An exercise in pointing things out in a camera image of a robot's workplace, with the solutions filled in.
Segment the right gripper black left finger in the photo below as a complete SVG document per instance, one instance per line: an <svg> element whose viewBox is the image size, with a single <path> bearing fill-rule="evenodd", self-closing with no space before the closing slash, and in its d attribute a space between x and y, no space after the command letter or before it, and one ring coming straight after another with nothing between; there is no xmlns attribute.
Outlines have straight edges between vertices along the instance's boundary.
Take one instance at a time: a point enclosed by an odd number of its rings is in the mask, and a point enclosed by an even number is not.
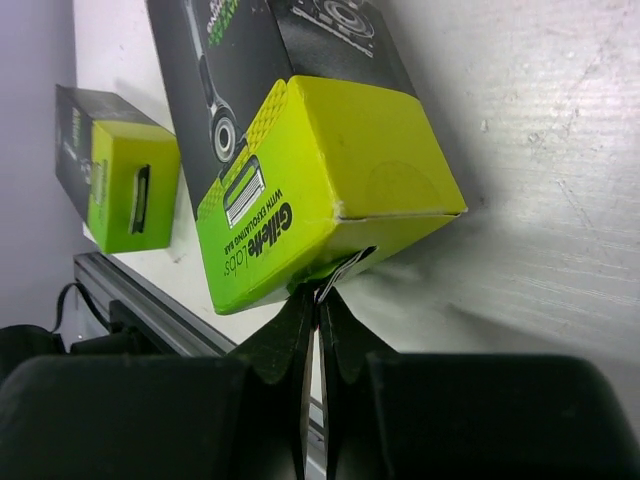
<svg viewBox="0 0 640 480"><path fill-rule="evenodd" d="M221 357L138 353L130 334L66 349L1 331L5 479L301 479L313 295Z"/></svg>

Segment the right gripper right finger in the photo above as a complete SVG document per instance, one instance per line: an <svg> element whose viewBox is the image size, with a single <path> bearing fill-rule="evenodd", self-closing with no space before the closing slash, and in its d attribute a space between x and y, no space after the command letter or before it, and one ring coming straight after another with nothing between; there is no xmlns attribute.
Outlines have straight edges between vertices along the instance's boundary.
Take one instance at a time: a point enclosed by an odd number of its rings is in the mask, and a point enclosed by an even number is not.
<svg viewBox="0 0 640 480"><path fill-rule="evenodd" d="M635 479L639 445L586 360L400 353L318 307L331 479Z"/></svg>

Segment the black green razor box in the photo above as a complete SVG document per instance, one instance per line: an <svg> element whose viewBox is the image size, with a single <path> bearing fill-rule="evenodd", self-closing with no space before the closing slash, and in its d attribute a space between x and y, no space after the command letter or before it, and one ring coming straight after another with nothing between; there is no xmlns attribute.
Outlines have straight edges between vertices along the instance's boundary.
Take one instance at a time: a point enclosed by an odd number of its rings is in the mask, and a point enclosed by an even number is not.
<svg viewBox="0 0 640 480"><path fill-rule="evenodd" d="M99 249L169 246L180 172L174 135L115 93L55 88L55 174Z"/></svg>
<svg viewBox="0 0 640 480"><path fill-rule="evenodd" d="M215 311L326 292L467 207L369 1L150 1Z"/></svg>

